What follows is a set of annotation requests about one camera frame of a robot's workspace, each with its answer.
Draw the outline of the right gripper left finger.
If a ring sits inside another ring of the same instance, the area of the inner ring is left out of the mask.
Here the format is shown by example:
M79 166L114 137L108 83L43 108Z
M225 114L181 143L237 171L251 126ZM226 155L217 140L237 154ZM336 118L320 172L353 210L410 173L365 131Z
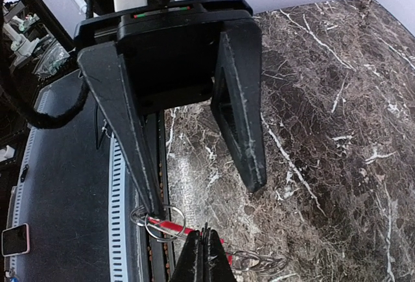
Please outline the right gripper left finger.
M203 245L199 230L188 234L170 281L203 281Z

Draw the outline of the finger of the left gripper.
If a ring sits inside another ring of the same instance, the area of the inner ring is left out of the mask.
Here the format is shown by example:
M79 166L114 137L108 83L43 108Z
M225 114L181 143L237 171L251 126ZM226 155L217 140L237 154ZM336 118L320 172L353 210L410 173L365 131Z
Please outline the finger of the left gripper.
M211 111L250 193L267 183L261 125L262 35L253 19L227 21L220 32Z
M123 55L117 54L114 42L106 42L81 49L77 62L118 140L146 212L152 217L163 217L164 208L156 192L150 149Z

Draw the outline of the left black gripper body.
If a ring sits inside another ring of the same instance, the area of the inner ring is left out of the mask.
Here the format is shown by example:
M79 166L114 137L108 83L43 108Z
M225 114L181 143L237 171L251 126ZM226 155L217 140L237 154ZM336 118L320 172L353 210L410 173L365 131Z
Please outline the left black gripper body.
M220 34L252 17L245 0L184 0L81 22L78 63L106 113L141 115L210 98Z

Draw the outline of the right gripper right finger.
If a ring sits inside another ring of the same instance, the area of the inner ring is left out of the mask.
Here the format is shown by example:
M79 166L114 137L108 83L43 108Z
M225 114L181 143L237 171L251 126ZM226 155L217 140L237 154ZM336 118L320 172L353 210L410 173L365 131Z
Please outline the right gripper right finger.
M203 245L203 281L235 282L236 278L230 268L226 252L216 230L202 230Z

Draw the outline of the red key tag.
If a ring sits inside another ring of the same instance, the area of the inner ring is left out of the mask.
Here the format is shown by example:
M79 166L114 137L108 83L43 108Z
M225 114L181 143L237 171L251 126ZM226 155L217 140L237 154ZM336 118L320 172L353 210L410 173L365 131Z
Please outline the red key tag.
M193 231L191 228L184 227L168 220L158 220L155 218L147 218L149 226L158 226L166 231L170 231L173 235L188 235Z

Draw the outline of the large keyring with red sleeve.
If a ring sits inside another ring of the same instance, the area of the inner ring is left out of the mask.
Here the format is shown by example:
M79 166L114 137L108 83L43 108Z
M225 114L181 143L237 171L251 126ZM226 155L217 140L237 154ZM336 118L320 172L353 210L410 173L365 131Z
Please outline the large keyring with red sleeve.
M150 217L142 206L132 210L130 219L137 226L144 227L158 242L184 241L171 281L235 281L234 270L274 276L285 267L286 259L283 257L233 248L208 224L201 230L188 228L180 209L172 205L165 207L178 213L183 223Z

